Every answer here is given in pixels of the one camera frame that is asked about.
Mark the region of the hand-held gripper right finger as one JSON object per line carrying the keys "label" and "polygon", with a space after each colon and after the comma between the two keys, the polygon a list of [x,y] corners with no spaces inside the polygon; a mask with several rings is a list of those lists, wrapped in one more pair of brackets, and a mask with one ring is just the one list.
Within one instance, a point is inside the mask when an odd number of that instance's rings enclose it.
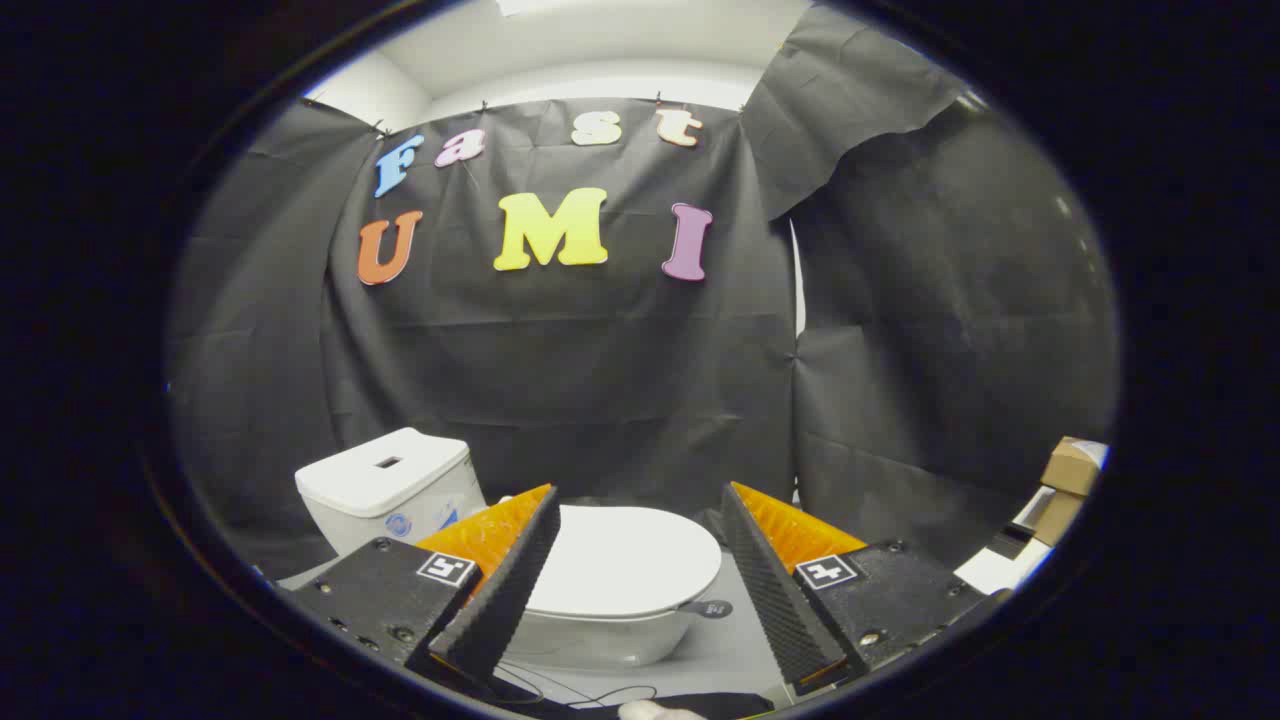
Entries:
{"label": "hand-held gripper right finger", "polygon": [[749,486],[730,482],[721,515],[730,552],[794,698],[879,671],[965,635],[1011,591],[984,593],[913,542],[867,542]]}

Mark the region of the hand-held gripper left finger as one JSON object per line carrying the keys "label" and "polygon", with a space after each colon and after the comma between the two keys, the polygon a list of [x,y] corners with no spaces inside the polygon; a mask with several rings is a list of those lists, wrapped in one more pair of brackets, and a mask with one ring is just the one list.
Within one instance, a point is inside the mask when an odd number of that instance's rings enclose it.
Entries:
{"label": "hand-held gripper left finger", "polygon": [[420,676],[485,688],[561,529],[541,484],[416,544],[376,537],[292,592],[357,648]]}

